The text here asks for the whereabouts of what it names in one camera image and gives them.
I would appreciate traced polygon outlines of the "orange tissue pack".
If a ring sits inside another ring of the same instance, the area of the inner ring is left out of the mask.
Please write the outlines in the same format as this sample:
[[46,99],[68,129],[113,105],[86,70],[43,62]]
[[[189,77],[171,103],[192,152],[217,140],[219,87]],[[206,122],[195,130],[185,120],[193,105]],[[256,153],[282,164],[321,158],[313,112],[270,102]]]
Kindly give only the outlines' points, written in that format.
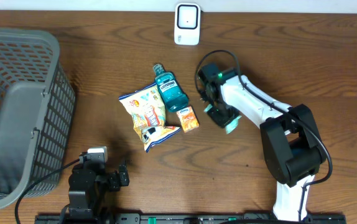
[[185,133],[199,127],[200,124],[191,106],[178,110],[176,114]]

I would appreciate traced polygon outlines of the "teal mouthwash bottle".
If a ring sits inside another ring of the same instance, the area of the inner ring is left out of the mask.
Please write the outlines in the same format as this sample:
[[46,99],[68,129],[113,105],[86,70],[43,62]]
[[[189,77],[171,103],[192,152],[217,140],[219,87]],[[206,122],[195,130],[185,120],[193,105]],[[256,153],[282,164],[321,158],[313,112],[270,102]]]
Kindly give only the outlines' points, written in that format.
[[169,112],[176,112],[187,107],[189,99],[183,92],[172,72],[165,71],[162,64],[153,66],[155,83],[160,96]]

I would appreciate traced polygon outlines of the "yellow chips bag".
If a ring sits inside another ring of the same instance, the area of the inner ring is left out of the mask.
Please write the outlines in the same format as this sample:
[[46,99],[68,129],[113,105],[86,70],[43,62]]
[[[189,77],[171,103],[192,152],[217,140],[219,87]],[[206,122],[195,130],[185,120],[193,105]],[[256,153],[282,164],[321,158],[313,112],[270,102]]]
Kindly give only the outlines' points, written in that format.
[[133,129],[140,137],[146,152],[181,131],[178,126],[166,125],[165,105],[156,83],[121,95],[119,101],[131,115]]

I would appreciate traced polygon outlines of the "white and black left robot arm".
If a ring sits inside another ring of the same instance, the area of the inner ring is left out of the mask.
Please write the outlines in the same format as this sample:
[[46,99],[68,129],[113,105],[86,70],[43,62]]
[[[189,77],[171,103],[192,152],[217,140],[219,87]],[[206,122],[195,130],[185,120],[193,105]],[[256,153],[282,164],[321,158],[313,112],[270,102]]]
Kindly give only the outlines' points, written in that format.
[[68,179],[69,204],[58,218],[59,223],[114,223],[114,215],[103,205],[108,192],[118,192],[129,185],[126,161],[118,170],[106,172],[105,153],[84,152]]

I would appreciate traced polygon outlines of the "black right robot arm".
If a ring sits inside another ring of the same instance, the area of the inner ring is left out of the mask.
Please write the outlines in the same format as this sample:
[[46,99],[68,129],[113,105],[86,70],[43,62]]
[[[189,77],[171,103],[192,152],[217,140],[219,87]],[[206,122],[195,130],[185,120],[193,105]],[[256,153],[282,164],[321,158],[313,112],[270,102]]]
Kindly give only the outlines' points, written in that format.
[[204,87],[200,96],[209,103],[205,112],[227,133],[242,115],[259,128],[266,166],[277,181],[274,216],[305,220],[309,187],[327,159],[311,110],[273,99],[235,68],[220,71],[209,63],[196,71],[195,82]]

